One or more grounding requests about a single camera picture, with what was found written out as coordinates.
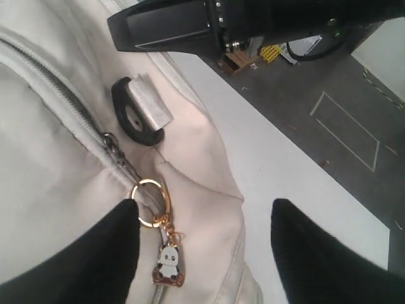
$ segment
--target backpack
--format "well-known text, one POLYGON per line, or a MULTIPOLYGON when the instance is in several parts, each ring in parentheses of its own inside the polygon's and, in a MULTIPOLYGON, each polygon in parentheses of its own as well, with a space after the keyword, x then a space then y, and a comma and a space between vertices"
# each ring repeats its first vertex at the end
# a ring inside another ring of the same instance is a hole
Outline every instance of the backpack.
MULTIPOLYGON (((203 103, 168 54, 114 48, 106 20, 128 2, 0 2, 0 284, 83 236, 139 175, 165 180, 186 278, 164 293, 152 283, 162 235, 141 227, 127 303, 262 303, 244 261, 243 197, 203 103), (124 77, 173 116, 156 146, 119 126, 111 88, 124 77)), ((152 218, 160 199, 142 192, 140 215, 152 218)))

